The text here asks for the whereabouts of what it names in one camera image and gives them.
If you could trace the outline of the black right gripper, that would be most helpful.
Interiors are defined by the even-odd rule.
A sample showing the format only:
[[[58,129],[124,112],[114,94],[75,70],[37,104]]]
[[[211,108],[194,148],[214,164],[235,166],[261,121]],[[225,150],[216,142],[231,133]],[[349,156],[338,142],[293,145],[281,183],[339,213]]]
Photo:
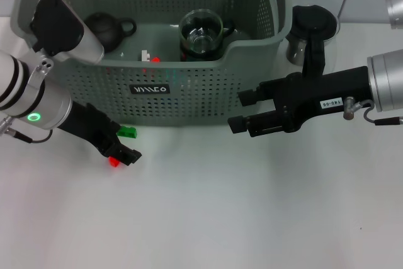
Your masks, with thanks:
[[[257,137],[296,132],[311,118],[343,112],[359,101],[372,99],[366,66],[319,77],[293,76],[277,89],[278,81],[266,81],[255,90],[239,92],[242,106],[273,99],[276,111],[228,118],[232,133],[248,132]]]

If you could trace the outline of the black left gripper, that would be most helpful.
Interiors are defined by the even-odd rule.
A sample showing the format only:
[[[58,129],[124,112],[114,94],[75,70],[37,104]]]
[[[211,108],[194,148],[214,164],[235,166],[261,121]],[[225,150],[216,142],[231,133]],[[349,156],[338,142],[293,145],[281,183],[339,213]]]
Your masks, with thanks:
[[[129,166],[142,154],[120,143],[116,134],[120,128],[120,124],[90,103],[84,106],[75,101],[67,118],[58,126],[58,129],[91,143],[104,157],[115,157]]]

